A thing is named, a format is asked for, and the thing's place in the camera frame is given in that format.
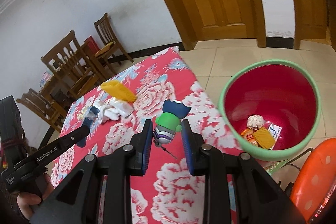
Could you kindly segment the person's left hand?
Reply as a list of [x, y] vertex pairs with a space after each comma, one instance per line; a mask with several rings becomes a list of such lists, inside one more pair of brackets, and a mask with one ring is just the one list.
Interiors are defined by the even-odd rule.
[[26, 193], [26, 192], [20, 192], [20, 194], [17, 196], [18, 207], [21, 211], [21, 214], [25, 217], [25, 219], [30, 220], [30, 218], [34, 214], [32, 206], [40, 204], [54, 190], [54, 186], [51, 184], [51, 177], [46, 173], [44, 174], [44, 177], [47, 182], [47, 188], [46, 188], [46, 191], [43, 193], [42, 198], [40, 198], [39, 196], [35, 194]]

